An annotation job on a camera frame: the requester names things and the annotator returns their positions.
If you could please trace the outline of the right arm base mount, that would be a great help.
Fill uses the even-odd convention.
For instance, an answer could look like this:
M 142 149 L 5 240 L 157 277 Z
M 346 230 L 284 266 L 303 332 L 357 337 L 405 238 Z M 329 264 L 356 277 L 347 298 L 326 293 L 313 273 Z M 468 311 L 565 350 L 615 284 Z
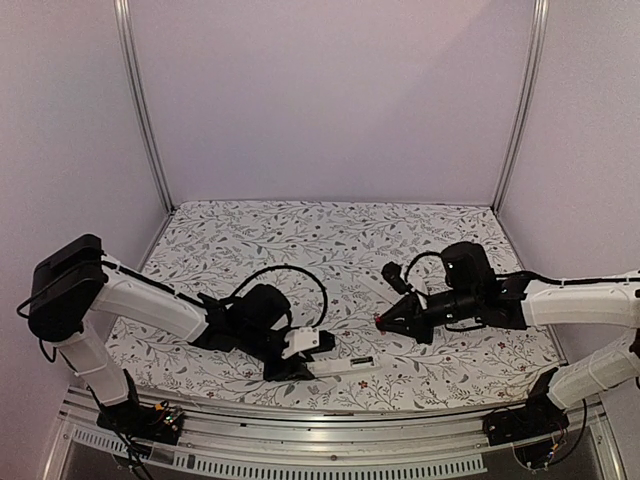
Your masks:
M 582 400 L 582 424 L 573 445 L 559 456 L 568 435 L 569 419 L 565 410 L 548 398 L 551 379 L 559 371 L 554 367 L 543 373 L 533 385 L 524 405 L 515 409 L 498 407 L 482 419 L 482 430 L 490 446 L 524 441 L 548 435 L 547 440 L 513 449 L 518 463 L 525 469 L 548 469 L 567 460 L 580 445 L 587 426 L 588 406 Z

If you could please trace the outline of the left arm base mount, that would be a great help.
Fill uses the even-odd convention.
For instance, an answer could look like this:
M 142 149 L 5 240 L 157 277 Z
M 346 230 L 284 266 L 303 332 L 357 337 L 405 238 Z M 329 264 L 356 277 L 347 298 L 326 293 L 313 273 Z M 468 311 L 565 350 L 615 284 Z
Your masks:
M 163 400 L 154 406 L 140 403 L 135 383 L 124 369 L 128 388 L 123 402 L 106 406 L 93 394 L 100 410 L 97 425 L 123 437 L 177 445 L 184 425 L 184 410 Z

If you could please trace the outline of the white remote control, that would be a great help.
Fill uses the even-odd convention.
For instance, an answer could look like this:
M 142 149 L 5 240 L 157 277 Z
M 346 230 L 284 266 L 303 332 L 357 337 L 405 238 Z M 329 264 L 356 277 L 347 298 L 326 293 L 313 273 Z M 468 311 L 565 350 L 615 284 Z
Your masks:
M 316 378 L 349 375 L 358 372 L 372 371 L 380 367 L 376 356 L 325 359 L 308 362 L 306 368 Z

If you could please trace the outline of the red battery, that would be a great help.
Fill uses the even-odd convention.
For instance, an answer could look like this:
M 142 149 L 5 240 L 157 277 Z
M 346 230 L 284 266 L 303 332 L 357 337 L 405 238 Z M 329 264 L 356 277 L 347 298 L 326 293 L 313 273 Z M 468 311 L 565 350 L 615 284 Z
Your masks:
M 380 332 L 386 332 L 386 326 L 381 316 L 375 318 L 375 326 Z

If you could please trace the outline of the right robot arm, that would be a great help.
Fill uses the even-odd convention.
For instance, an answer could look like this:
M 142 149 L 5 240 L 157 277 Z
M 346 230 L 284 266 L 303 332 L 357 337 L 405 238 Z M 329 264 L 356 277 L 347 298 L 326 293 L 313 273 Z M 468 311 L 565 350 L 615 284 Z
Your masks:
M 426 295 L 408 281 L 409 271 L 394 262 L 383 279 L 400 298 L 378 316 L 375 326 L 431 344 L 435 328 L 462 320 L 505 330 L 556 324 L 603 324 L 624 334 L 573 364 L 540 376 L 517 415 L 517 427 L 537 436 L 563 411 L 587 397 L 639 375 L 639 275 L 551 279 L 532 271 L 498 275 L 484 248 L 459 242 L 437 253 L 447 290 Z

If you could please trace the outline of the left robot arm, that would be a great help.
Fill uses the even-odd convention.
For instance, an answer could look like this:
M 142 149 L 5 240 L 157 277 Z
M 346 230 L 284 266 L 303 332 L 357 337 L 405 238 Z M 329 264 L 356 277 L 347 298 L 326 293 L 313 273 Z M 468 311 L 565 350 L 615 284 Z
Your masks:
M 125 371 L 85 326 L 89 311 L 164 330 L 199 349 L 239 349 L 263 362 L 267 381 L 313 378 L 307 362 L 335 346 L 334 336 L 317 324 L 276 329 L 293 315 L 289 300 L 272 285 L 245 280 L 226 298 L 190 297 L 122 265 L 103 251 L 99 237 L 82 235 L 36 266 L 31 295 L 17 313 L 63 355 L 128 434 L 141 433 L 149 415 L 132 399 L 135 387 Z

